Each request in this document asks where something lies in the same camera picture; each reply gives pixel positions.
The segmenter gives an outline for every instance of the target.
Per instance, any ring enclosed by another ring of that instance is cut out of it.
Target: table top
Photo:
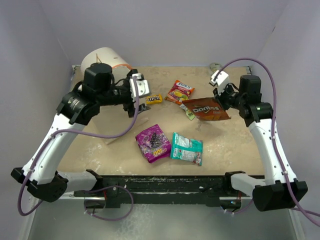
[[[213,87],[208,84],[210,71],[207,67],[137,67],[148,80],[153,94],[166,96],[175,80],[195,88],[191,99],[213,96]],[[246,75],[245,67],[226,69],[230,79],[237,86],[241,75]],[[80,68],[77,69],[73,84],[81,81]],[[238,111],[229,109],[231,117],[222,121],[189,120],[177,104],[163,100],[150,105],[151,109],[139,114],[137,124],[126,135],[110,142],[78,135],[63,157],[58,170],[82,172],[92,169],[100,175],[224,175],[225,172],[245,171],[249,175],[263,175],[261,158],[249,129]],[[95,116],[85,132],[106,135],[125,130],[132,119],[123,111],[122,105],[104,106]],[[203,141],[202,166],[191,162],[161,158],[150,164],[143,157],[135,136],[158,124],[167,138],[172,141],[173,132],[186,138]]]

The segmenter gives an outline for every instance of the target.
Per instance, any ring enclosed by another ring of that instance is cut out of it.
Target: yellow snack packet
[[[162,96],[161,94],[146,96],[145,97],[146,104],[159,104],[162,103]]]

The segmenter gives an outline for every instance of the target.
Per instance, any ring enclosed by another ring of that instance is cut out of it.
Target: white wall
[[[10,173],[41,143],[72,68],[36,0],[0,1],[0,43],[0,235],[15,240],[24,218]]]
[[[320,1],[293,0],[285,8],[259,56],[277,89],[279,135],[293,170],[308,184],[301,205],[320,213]],[[270,81],[261,67],[253,73],[263,82],[262,96],[272,100]],[[308,240],[318,240],[320,228],[301,214]]]
[[[207,66],[258,57],[288,0],[40,3],[72,64],[111,47],[134,66]]]

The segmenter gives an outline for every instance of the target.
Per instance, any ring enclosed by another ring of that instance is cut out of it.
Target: purple cable
[[[277,94],[276,94],[276,85],[275,85],[275,81],[274,81],[274,78],[272,77],[271,75],[271,72],[269,71],[269,69],[267,68],[266,65],[264,65],[261,61],[259,60],[256,60],[254,58],[250,58],[250,57],[241,57],[241,58],[237,58],[237,59],[234,59],[230,62],[228,62],[226,65],[224,65],[220,70],[219,72],[215,75],[213,81],[215,81],[217,79],[217,77],[219,76],[219,74],[227,67],[229,66],[230,64],[233,64],[234,62],[238,62],[238,61],[242,61],[242,60],[249,60],[249,61],[252,61],[252,62],[255,62],[257,64],[259,64],[260,66],[262,66],[264,68],[264,70],[266,71],[266,73],[268,74],[269,78],[270,78],[270,81],[271,81],[271,85],[272,85],[272,91],[273,91],[273,114],[272,114],[272,121],[271,121],[271,139],[272,139],[272,145],[273,145],[273,148],[274,148],[274,151],[275,151],[275,154],[276,154],[276,157],[281,165],[281,169],[283,171],[283,174],[284,174],[284,178],[285,178],[285,181],[286,181],[286,185],[288,187],[288,190],[289,190],[289,193],[290,193],[290,196],[294,202],[294,204],[297,206],[298,210],[302,212],[302,214],[310,221],[312,222],[313,224],[317,225],[318,227],[320,227],[320,222],[317,222],[316,220],[314,220],[312,217],[310,217],[307,213],[306,210],[304,210],[302,208],[302,206],[299,204],[298,200],[296,199],[293,191],[292,191],[292,188],[291,188],[291,185],[290,185],[290,180],[288,178],[288,173],[286,173],[286,167],[285,167],[285,164],[280,156],[280,153],[278,151],[278,147],[277,147],[277,144],[276,144],[276,139],[274,138],[275,136],[275,124],[276,124],[276,109],[277,109]],[[318,213],[316,212],[313,212],[313,211],[308,211],[309,213],[313,214],[313,215],[318,215]]]
[[[111,222],[120,221],[120,220],[126,218],[131,213],[132,209],[134,208],[134,197],[132,196],[132,194],[130,193],[130,191],[128,189],[124,188],[123,186],[114,185],[114,186],[107,186],[107,187],[101,188],[99,190],[92,190],[92,191],[85,191],[84,190],[83,192],[84,193],[88,193],[88,194],[93,194],[93,193],[97,193],[97,192],[100,192],[100,191],[104,191],[104,190],[107,190],[107,189],[113,189],[113,188],[119,188],[119,189],[125,190],[129,194],[129,196],[131,198],[130,209],[125,215],[123,215],[121,217],[117,217],[117,218],[106,218],[106,217],[102,217],[102,216],[97,216],[97,215],[93,214],[92,212],[88,212],[87,207],[86,207],[86,202],[83,203],[84,210],[85,210],[84,213],[87,213],[90,216],[95,217],[97,219],[104,220],[104,221],[111,221]]]
[[[29,214],[31,214],[34,210],[37,209],[37,207],[39,207],[39,205],[43,202],[43,200],[40,200],[30,211],[28,212],[23,212],[22,210],[22,206],[21,206],[21,202],[22,202],[22,196],[24,193],[24,189],[25,186],[27,185],[27,182],[30,178],[31,173],[35,170],[35,166],[37,165],[37,162],[41,156],[41,154],[44,152],[44,150],[46,149],[46,147],[48,146],[48,144],[50,143],[50,141],[52,139],[54,139],[54,137],[57,134],[60,133],[75,133],[75,134],[80,134],[80,135],[86,135],[86,136],[91,136],[91,137],[96,137],[96,138],[101,138],[101,139],[115,139],[118,137],[121,137],[123,135],[125,135],[127,132],[129,132],[131,130],[131,128],[134,126],[137,117],[138,117],[138,113],[139,113],[139,90],[138,90],[138,85],[137,85],[137,81],[136,81],[137,77],[133,76],[133,84],[134,84],[134,88],[135,88],[135,111],[134,111],[134,115],[133,115],[133,119],[131,124],[129,125],[129,127],[124,130],[123,132],[116,134],[116,135],[103,135],[103,134],[96,134],[96,133],[91,133],[91,132],[84,132],[84,131],[80,131],[80,130],[75,130],[75,129],[61,129],[61,130],[57,130],[54,133],[51,134],[51,138],[48,138],[44,144],[40,147],[38,153],[36,154],[36,156],[34,157],[34,160],[30,166],[30,170],[29,172],[26,174],[23,183],[21,185],[20,191],[19,191],[19,195],[18,195],[18,202],[17,202],[17,207],[18,207],[18,212],[21,216],[28,216]]]

